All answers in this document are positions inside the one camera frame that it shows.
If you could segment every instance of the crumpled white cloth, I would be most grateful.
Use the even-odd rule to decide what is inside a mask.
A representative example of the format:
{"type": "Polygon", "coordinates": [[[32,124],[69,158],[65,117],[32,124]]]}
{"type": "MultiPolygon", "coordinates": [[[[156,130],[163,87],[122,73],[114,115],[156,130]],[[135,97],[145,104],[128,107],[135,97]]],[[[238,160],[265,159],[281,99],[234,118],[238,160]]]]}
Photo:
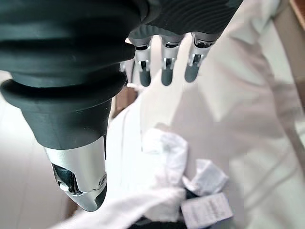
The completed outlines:
{"type": "MultiPolygon", "coordinates": [[[[187,162],[188,144],[180,136],[150,129],[142,141],[143,154],[149,160],[149,169],[153,171],[151,188],[182,188],[182,177],[187,162]]],[[[176,222],[179,218],[181,203],[185,200],[185,192],[179,192],[155,205],[145,212],[152,221],[176,222]]]]}

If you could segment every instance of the white floor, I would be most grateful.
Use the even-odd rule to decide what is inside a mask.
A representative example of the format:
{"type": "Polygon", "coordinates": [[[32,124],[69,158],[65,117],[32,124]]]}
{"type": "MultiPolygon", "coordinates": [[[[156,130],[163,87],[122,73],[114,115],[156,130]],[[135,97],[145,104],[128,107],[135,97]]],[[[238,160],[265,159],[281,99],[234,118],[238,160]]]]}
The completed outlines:
{"type": "MultiPolygon", "coordinates": [[[[10,76],[0,71],[0,83],[10,76]]],[[[0,228],[44,229],[61,219],[67,197],[21,111],[0,94],[0,228]]]]}

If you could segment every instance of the paper label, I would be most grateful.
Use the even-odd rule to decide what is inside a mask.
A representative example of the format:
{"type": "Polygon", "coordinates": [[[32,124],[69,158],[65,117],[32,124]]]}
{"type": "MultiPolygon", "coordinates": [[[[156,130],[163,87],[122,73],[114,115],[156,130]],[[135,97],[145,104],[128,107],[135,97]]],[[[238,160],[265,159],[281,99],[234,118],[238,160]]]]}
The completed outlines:
{"type": "Polygon", "coordinates": [[[181,205],[188,229],[202,229],[233,216],[224,193],[187,200],[181,205]]]}

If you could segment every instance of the black textured palm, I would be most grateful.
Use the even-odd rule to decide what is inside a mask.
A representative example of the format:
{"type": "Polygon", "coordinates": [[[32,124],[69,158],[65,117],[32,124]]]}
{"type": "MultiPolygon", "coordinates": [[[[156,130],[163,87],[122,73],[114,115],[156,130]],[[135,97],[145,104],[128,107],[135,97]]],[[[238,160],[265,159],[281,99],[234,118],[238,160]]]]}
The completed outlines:
{"type": "Polygon", "coordinates": [[[182,35],[221,33],[243,0],[160,0],[161,14],[149,25],[182,35]]]}

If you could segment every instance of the clothing tag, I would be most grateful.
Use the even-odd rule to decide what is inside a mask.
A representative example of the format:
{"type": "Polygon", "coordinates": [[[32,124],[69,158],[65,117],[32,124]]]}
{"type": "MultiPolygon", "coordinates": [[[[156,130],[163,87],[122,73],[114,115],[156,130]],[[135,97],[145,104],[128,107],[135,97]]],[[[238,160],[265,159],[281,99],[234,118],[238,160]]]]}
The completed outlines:
{"type": "Polygon", "coordinates": [[[188,229],[202,229],[233,216],[224,193],[187,200],[181,205],[188,229]]]}
{"type": "Polygon", "coordinates": [[[196,176],[192,181],[183,177],[183,184],[188,190],[202,197],[220,192],[228,179],[229,177],[212,161],[197,159],[196,176]]]}

